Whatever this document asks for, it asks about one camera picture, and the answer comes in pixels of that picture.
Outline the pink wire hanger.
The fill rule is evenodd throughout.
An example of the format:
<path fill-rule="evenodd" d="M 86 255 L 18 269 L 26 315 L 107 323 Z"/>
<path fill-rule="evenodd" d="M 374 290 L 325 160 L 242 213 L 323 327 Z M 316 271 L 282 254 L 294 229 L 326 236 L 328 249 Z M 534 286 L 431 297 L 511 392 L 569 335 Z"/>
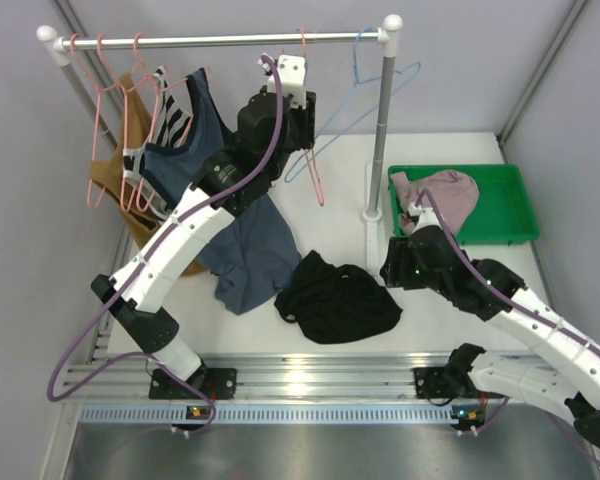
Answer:
<path fill-rule="evenodd" d="M 301 35 L 301 43 L 303 49 L 303 56 L 305 59 L 305 70 L 308 70 L 308 42 L 306 40 L 305 31 L 302 28 L 298 29 L 298 32 Z M 312 181 L 312 185 L 314 188 L 316 200 L 320 207 L 325 205 L 325 195 L 324 189 L 322 186 L 321 177 L 316 165 L 316 155 L 314 149 L 306 151 L 306 166 L 309 170 L 310 178 Z"/>

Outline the black tank top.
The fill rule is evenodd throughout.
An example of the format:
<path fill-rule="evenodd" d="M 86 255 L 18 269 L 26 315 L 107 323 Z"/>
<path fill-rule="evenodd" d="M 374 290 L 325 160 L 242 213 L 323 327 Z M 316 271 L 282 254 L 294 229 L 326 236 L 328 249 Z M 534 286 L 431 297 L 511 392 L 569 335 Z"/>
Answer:
<path fill-rule="evenodd" d="M 334 266 L 310 251 L 274 306 L 282 320 L 320 345 L 352 343 L 392 330 L 402 309 L 366 270 Z"/>

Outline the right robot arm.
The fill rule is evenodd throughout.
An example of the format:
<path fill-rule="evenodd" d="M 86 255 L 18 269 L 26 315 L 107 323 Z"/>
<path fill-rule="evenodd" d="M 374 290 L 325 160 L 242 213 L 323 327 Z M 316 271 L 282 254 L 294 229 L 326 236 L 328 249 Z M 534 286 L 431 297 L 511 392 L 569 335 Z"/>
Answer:
<path fill-rule="evenodd" d="M 546 305 L 519 275 L 493 259 L 468 259 L 438 226 L 391 238 L 380 275 L 390 288 L 434 291 L 548 365 L 525 366 L 464 343 L 438 375 L 447 395 L 482 391 L 523 401 L 570 423 L 600 449 L 600 344 Z"/>

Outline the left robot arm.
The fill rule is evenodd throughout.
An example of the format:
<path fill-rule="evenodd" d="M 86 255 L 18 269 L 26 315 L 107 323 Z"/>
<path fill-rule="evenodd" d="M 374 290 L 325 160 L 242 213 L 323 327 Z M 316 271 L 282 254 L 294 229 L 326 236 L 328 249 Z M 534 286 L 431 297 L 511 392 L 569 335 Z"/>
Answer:
<path fill-rule="evenodd" d="M 316 95 L 264 87 L 238 114 L 231 142 L 193 170 L 173 215 L 125 267 L 91 289 L 173 389 L 205 388 L 204 361 L 179 333 L 164 300 L 194 261 L 218 279 L 216 296 L 240 315 L 288 287 L 301 261 L 268 191 L 289 156 L 314 144 Z"/>

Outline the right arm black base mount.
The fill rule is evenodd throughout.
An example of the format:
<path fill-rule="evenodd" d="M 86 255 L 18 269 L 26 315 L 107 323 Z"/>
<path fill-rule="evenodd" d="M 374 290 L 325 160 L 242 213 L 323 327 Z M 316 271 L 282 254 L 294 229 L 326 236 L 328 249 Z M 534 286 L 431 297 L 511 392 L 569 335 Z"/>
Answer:
<path fill-rule="evenodd" d="M 455 399 L 475 399 L 478 390 L 469 379 L 472 364 L 486 350 L 464 343 L 454 349 L 444 366 L 416 367 L 413 370 L 416 397 L 429 401 L 441 400 L 445 406 Z"/>

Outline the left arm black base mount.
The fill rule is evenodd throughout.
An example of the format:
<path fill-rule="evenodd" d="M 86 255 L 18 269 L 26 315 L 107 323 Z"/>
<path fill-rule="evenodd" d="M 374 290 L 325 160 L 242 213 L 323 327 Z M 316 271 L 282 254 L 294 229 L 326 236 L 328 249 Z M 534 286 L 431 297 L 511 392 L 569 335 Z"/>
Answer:
<path fill-rule="evenodd" d="M 212 401 L 234 398 L 237 387 L 237 370 L 234 368 L 208 368 L 201 380 L 194 386 Z M 162 369 L 151 374 L 148 396 L 151 400 L 183 400 L 198 398 L 189 389 L 181 386 Z"/>

